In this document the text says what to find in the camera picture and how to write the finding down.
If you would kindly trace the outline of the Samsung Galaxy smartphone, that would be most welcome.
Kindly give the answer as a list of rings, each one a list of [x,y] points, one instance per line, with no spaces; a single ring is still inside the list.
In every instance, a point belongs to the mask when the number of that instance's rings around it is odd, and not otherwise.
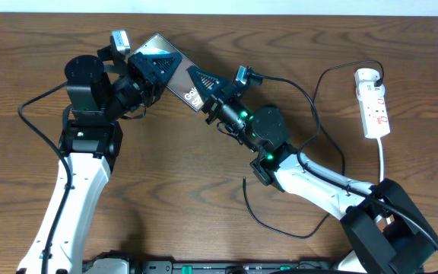
[[[156,33],[133,53],[142,53],[145,56],[158,57],[173,57],[173,55],[179,55],[181,57],[180,63],[174,69],[170,80],[167,82],[167,88],[193,111],[199,112],[202,109],[204,103],[187,71],[189,67],[195,66],[195,63],[181,53],[172,43]]]

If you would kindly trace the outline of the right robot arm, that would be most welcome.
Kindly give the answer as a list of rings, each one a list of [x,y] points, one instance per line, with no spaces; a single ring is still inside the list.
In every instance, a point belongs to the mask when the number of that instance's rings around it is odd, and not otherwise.
[[[239,68],[236,80],[192,65],[187,72],[202,99],[206,122],[257,153],[251,162],[258,179],[309,200],[338,219],[352,246],[331,273],[422,273],[438,253],[438,236],[402,187],[348,178],[311,161],[289,143],[281,110],[273,105],[251,112],[241,97],[264,75]]]

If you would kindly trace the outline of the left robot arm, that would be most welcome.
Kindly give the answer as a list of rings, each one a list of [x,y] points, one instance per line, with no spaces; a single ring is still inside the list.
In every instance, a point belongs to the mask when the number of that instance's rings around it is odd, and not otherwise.
[[[19,273],[81,273],[90,224],[122,143],[120,119],[155,103],[179,67],[179,53],[111,53],[73,58],[63,83],[71,100],[51,149],[59,158],[56,186]]]

